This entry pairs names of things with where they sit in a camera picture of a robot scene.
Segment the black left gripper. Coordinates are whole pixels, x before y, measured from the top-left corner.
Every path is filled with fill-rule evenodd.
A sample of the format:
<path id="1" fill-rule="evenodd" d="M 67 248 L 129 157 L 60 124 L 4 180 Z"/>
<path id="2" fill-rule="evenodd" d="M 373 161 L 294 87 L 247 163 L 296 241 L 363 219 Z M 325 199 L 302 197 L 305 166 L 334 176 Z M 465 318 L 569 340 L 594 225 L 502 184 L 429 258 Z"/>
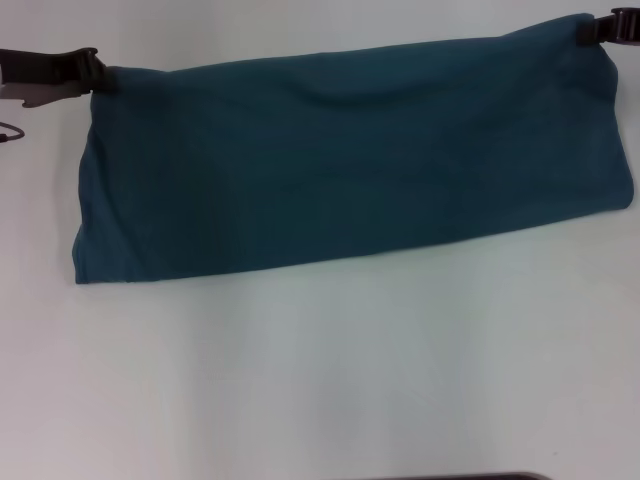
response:
<path id="1" fill-rule="evenodd" d="M 1 50 L 1 99 L 36 108 L 93 92 L 113 93 L 115 73 L 96 48 L 61 54 Z"/>

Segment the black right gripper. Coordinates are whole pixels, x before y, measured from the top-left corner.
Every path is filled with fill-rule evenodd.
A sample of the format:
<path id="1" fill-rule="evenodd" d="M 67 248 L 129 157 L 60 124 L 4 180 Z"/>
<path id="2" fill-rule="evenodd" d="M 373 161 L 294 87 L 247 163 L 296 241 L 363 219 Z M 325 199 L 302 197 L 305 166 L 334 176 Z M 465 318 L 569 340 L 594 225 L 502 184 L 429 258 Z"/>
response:
<path id="1" fill-rule="evenodd" d="M 639 45 L 639 8 L 615 8 L 608 16 L 581 21 L 577 27 L 577 44 L 601 43 Z"/>

